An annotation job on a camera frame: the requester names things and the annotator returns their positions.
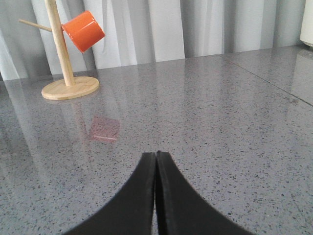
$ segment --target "orange cup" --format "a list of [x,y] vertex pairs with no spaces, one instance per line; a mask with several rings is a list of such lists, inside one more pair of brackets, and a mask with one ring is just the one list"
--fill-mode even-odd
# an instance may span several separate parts
[[62,28],[82,53],[105,36],[100,25],[89,11],[84,11],[63,24]]

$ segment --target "black object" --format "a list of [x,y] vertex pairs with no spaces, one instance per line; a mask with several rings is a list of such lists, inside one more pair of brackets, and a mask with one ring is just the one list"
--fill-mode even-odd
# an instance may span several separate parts
[[206,203],[171,155],[156,154],[156,213],[160,235],[251,235]]
[[154,192],[160,235],[252,235],[206,203],[160,151],[143,153],[113,199],[65,235],[150,235]]
[[102,209],[65,235],[150,235],[156,154],[143,153],[125,185]]

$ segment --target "gray quartz countertop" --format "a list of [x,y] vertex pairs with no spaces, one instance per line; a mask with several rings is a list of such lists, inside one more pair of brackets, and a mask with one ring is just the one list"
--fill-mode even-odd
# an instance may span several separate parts
[[41,96],[60,75],[0,82],[0,234],[68,231],[116,194],[143,152],[158,150],[247,230],[313,234],[307,47],[82,74],[100,89],[65,101]]

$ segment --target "wooden pole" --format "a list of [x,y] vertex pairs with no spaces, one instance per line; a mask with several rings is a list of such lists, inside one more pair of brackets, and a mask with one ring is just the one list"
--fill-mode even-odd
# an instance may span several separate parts
[[51,24],[52,34],[55,46],[57,48],[65,85],[73,86],[75,85],[73,69],[69,60],[69,55],[67,51],[67,46],[65,44],[64,35],[61,27],[60,16],[58,13],[58,8],[55,0],[45,0],[45,5],[47,7],[48,16]]

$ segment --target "white curtain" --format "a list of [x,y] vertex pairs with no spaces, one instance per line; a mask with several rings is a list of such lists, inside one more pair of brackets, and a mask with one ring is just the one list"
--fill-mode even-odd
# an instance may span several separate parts
[[[84,54],[65,34],[74,71],[300,44],[305,0],[57,0],[62,23],[89,10],[106,36]],[[62,73],[43,0],[0,0],[3,80]]]

